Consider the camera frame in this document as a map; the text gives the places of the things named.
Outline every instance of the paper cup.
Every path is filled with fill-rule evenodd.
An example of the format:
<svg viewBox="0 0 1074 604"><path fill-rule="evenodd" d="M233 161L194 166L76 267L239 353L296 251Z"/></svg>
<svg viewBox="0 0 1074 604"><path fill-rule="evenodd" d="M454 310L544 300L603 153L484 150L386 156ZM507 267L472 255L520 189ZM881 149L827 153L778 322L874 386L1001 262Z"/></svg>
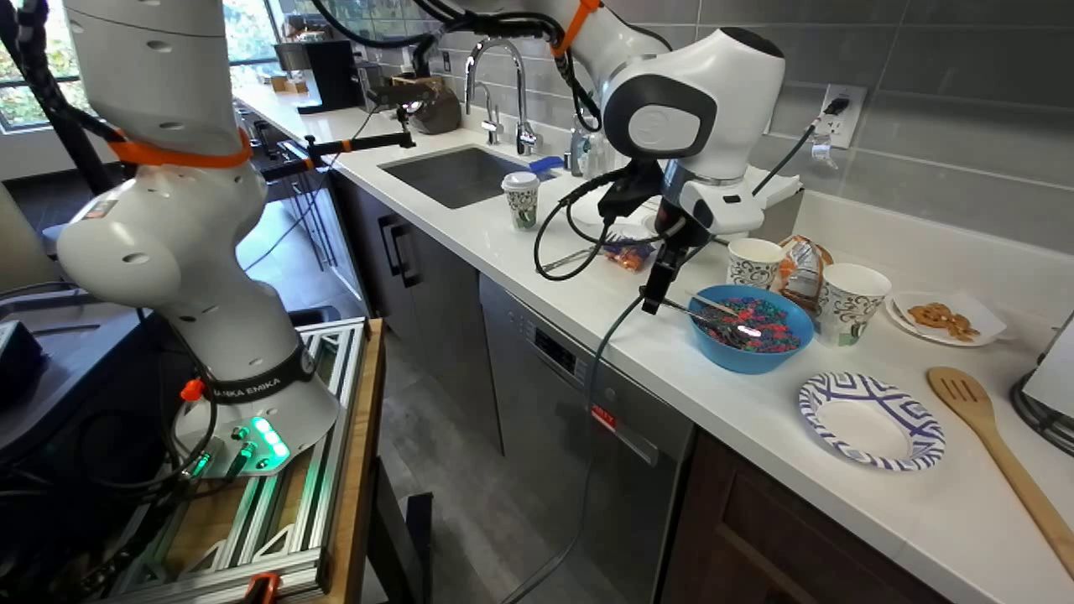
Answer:
<svg viewBox="0 0 1074 604"><path fill-rule="evenodd" d="M817 285L817 341L857 345L893 282L865 266L827 266Z"/></svg>
<svg viewBox="0 0 1074 604"><path fill-rule="evenodd" d="M770 287L778 262L784 259L782 246L764 239L733 239L727 246L727 285L750 285L750 287Z"/></svg>
<svg viewBox="0 0 1074 604"><path fill-rule="evenodd" d="M532 170L511 170L500 182L507 204L511 204L511 217L518 227L538 227L538 173Z"/></svg>

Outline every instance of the white countertop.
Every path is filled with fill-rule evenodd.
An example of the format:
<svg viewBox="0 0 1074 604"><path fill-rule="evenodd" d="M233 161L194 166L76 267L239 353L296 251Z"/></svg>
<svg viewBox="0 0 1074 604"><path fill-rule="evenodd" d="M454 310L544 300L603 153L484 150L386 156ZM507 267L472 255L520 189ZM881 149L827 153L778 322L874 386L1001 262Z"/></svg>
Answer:
<svg viewBox="0 0 1074 604"><path fill-rule="evenodd" d="M233 96L293 137L350 137L362 124L362 112L298 116L293 107L301 96L273 95L248 76L233 76ZM372 116L362 133L396 128L388 116ZM634 300L641 274L595 262L572 282L544 282L530 259L532 235L511 224L502 199L449 211L382 170L392 161L466 143L484 143L484 130L415 133L408 150L352 150L335 161L335 170L490 274L514 300L572 338L597 345L615 316ZM572 185L572 178L548 182L540 208L548 211ZM824 243L835 259L881 267L897 287L972 291L1012 324L1018 338L986 350L946 350L899 331L890 320L874 320L857 350L812 341L775 372L733 377L691 350L681 313L637 313L610 338L608 360L951 602L1074 602L1074 579L986 451L923 383L930 367L955 367L977 377L994 397L1006 446L1074 527L1074 460L1033 435L1006 401L1009 383L1033 367L1049 330L1074 310L1074 259L824 194L804 194L796 232ZM548 232L548 259L572 248L581 243L566 224ZM672 285L672 300L683 301L717 274L721 248L707 248ZM893 476L853 465L815 446L793 405L815 372L873 372L912 391L942 424L942 464Z"/></svg>

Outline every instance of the blue bowl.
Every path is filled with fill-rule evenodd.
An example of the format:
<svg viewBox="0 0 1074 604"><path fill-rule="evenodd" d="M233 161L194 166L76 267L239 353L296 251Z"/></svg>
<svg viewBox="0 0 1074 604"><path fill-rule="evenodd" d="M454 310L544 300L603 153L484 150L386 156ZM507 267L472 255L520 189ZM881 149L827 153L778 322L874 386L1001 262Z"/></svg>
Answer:
<svg viewBox="0 0 1074 604"><path fill-rule="evenodd" d="M757 345L733 350L725 338L717 338L712 330L691 320L694 345L727 372L745 372L745 377L770 372L775 367L782 367L784 360L793 360L798 350L812 341L812 316L804 316L796 301L775 291L747 287L747 285L712 285L689 301L691 316L712 316L712 310L703 313L703 301L698 300L721 301L731 310L747 310L747 304L764 310L767 313L764 322L782 322L793 338L793 345L767 350L770 338L764 335Z"/></svg>

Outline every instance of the plate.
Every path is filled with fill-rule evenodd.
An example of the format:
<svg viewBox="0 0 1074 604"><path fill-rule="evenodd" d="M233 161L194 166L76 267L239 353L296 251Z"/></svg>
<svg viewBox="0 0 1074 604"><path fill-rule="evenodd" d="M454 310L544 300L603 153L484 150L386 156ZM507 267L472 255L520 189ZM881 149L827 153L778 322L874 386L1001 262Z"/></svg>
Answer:
<svg viewBox="0 0 1074 604"><path fill-rule="evenodd" d="M899 386L861 372L815 377L798 413L832 452L886 474L917 474L942 460L939 419Z"/></svg>
<svg viewBox="0 0 1074 604"><path fill-rule="evenodd" d="M955 316L965 316L968 324L977 330L977 335L955 338L946 330L930 330L930 324L912 322L910 310L930 304L930 301L939 301ZM986 345L1006 331L1006 322L995 313L989 313L982 301L977 301L972 295L893 291L893 295L886 295L881 310L899 330L906 330L919 338L939 341L939 345L962 345L962 350Z"/></svg>

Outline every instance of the sink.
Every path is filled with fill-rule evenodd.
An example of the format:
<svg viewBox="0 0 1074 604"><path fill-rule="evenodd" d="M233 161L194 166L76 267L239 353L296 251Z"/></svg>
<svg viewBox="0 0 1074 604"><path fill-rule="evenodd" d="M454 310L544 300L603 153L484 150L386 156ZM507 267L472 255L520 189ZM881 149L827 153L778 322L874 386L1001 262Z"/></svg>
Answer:
<svg viewBox="0 0 1074 604"><path fill-rule="evenodd" d="M464 149L449 153L386 163L382 170L435 199L441 208L466 208L472 200L495 199L502 173L523 166L480 149Z"/></svg>

